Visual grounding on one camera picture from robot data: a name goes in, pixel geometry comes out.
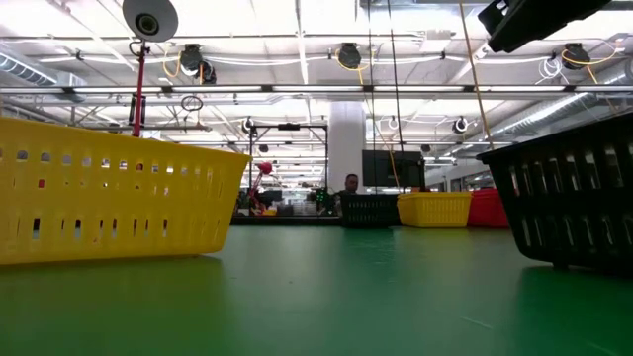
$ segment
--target person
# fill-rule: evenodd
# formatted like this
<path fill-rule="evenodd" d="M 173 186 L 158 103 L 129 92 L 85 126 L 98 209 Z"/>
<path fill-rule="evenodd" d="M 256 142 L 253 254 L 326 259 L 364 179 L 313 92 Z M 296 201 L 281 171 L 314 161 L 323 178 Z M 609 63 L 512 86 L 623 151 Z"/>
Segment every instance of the person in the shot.
<path fill-rule="evenodd" d="M 346 177 L 345 177 L 345 189 L 338 192 L 338 195 L 345 195 L 345 194 L 356 194 L 356 191 L 358 190 L 358 176 L 354 173 L 349 173 Z"/>

